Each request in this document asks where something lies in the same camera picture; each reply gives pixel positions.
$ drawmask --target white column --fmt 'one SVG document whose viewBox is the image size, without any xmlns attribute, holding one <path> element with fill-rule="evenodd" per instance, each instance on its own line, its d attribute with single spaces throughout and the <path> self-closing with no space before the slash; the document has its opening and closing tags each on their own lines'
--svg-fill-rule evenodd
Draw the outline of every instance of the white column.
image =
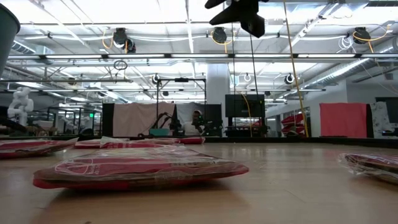
<svg viewBox="0 0 398 224">
<path fill-rule="evenodd" d="M 229 68 L 228 64 L 207 65 L 207 103 L 221 104 L 224 127 L 228 125 L 225 117 L 225 95 L 229 94 Z"/>
</svg>

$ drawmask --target yellow cable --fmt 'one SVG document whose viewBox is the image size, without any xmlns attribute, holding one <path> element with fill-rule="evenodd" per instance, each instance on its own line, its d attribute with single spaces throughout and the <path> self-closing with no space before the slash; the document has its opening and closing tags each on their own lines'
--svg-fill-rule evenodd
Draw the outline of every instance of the yellow cable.
<svg viewBox="0 0 398 224">
<path fill-rule="evenodd" d="M 232 40 L 231 40 L 231 41 L 229 41 L 228 43 L 223 43 L 223 44 L 221 44 L 221 43 L 217 42 L 217 41 L 213 38 L 213 33 L 214 33 L 214 31 L 211 31 L 211 33 L 210 33 L 210 37 L 211 37 L 211 39 L 213 40 L 213 42 L 216 43 L 216 44 L 218 44 L 218 45 L 224 45 L 225 53 L 227 53 L 226 46 L 227 46 L 228 44 L 232 43 L 232 41 L 234 40 L 234 35 L 232 36 Z"/>
<path fill-rule="evenodd" d="M 371 42 L 369 41 L 368 44 L 369 44 L 369 48 L 371 49 L 372 54 L 374 54 L 374 51 L 373 51 L 373 47 L 372 47 Z M 376 61 L 376 63 L 377 63 L 377 66 L 380 68 L 381 73 L 384 74 L 383 69 L 381 68 L 381 66 L 380 66 L 379 62 L 377 61 L 377 59 L 375 59 L 375 61 Z M 395 89 L 395 87 L 393 87 L 391 84 L 390 84 L 390 87 L 391 87 L 394 91 L 397 91 L 397 92 L 398 92 L 398 90 Z"/>
<path fill-rule="evenodd" d="M 359 37 L 355 36 L 355 33 L 357 33 L 356 31 L 353 32 L 353 37 L 355 37 L 358 40 L 362 40 L 362 41 L 375 41 L 375 40 L 379 40 L 379 39 L 385 37 L 388 34 L 388 30 L 389 29 L 390 29 L 390 26 L 387 26 L 386 33 L 384 35 L 382 35 L 381 37 L 378 37 L 378 38 L 375 38 L 375 39 L 362 39 L 362 38 L 359 38 Z"/>
<path fill-rule="evenodd" d="M 246 99 L 246 97 L 243 95 L 243 93 L 241 93 L 241 94 L 242 94 L 242 96 L 243 96 L 243 98 L 244 98 L 244 100 L 245 100 L 245 102 L 246 102 L 246 104 L 247 104 L 247 106 L 248 106 L 248 112 L 249 112 L 249 121 L 250 121 L 250 137 L 252 138 L 252 137 L 253 137 L 253 133 L 252 133 L 252 131 L 251 131 L 251 114 L 250 114 L 250 105 L 249 105 L 248 99 Z"/>
<path fill-rule="evenodd" d="M 103 35 L 103 38 L 102 38 L 102 45 L 104 45 L 104 47 L 106 48 L 106 49 L 110 49 L 110 48 L 112 48 L 112 46 L 113 46 L 113 36 L 112 36 L 112 40 L 111 40 L 111 46 L 110 47 L 108 47 L 106 44 L 105 44 L 105 30 L 104 30 L 104 35 Z"/>
<path fill-rule="evenodd" d="M 294 81 L 295 81 L 295 84 L 296 84 L 296 87 L 297 87 L 297 94 L 298 94 L 298 97 L 299 97 L 299 100 L 300 100 L 300 109 L 301 109 L 301 113 L 303 114 L 305 136 L 308 138 L 307 119 L 306 119 L 306 117 L 305 117 L 305 112 L 304 112 L 304 107 L 303 107 L 303 99 L 302 99 L 302 97 L 301 97 L 300 86 L 299 86 L 299 82 L 297 81 L 296 68 L 295 68 L 295 66 L 294 66 L 293 46 L 292 46 L 292 40 L 290 39 L 289 22 L 288 22 L 288 20 L 287 20 L 286 0 L 284 0 L 284 7 L 285 7 L 285 15 L 286 15 L 287 36 L 289 37 L 290 58 L 292 59 L 292 65 L 293 65 Z"/>
</svg>

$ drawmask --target wrapped package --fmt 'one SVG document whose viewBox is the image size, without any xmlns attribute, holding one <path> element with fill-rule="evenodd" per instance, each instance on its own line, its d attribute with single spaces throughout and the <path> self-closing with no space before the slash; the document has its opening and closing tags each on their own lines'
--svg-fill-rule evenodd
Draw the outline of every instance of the wrapped package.
<svg viewBox="0 0 398 224">
<path fill-rule="evenodd" d="M 195 138 L 153 138 L 153 139 L 143 139 L 136 140 L 136 142 L 145 142 L 152 144 L 203 144 L 205 138 L 195 137 Z"/>
<path fill-rule="evenodd" d="M 353 174 L 370 175 L 398 184 L 398 156 L 340 154 L 339 163 Z"/>
<path fill-rule="evenodd" d="M 39 170 L 34 174 L 33 184 L 43 189 L 130 190 L 183 185 L 248 171 L 237 162 L 186 147 L 114 149 L 99 150 Z"/>
<path fill-rule="evenodd" d="M 168 144 L 152 144 L 145 141 L 126 141 L 125 139 L 116 139 L 102 137 L 100 148 L 102 149 L 121 149 L 121 148 L 137 148 L 137 147 L 164 147 Z"/>
<path fill-rule="evenodd" d="M 39 140 L 6 142 L 1 146 L 0 159 L 41 156 L 73 147 L 77 138 L 68 141 Z"/>
</svg>

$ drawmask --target person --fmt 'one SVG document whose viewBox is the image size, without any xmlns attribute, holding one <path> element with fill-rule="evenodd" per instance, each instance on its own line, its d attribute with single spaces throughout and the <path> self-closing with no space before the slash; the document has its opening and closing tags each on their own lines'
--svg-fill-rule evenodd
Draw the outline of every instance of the person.
<svg viewBox="0 0 398 224">
<path fill-rule="evenodd" d="M 182 129 L 185 131 L 186 136 L 200 136 L 203 133 L 203 126 L 199 126 L 198 128 L 193 125 L 193 122 L 198 120 L 199 116 L 201 116 L 201 112 L 195 110 L 192 113 L 192 120 L 187 121 L 182 126 Z"/>
</svg>

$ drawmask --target wooden floor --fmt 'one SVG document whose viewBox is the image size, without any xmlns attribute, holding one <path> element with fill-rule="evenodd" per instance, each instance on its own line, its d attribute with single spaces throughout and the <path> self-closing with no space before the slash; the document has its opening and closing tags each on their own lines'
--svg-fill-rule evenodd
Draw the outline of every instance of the wooden floor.
<svg viewBox="0 0 398 224">
<path fill-rule="evenodd" d="M 76 192 L 34 187 L 32 173 L 90 150 L 0 161 L 0 223 L 398 223 L 398 186 L 354 177 L 342 152 L 393 149 L 329 144 L 205 144 L 247 174 L 178 190 Z"/>
</svg>

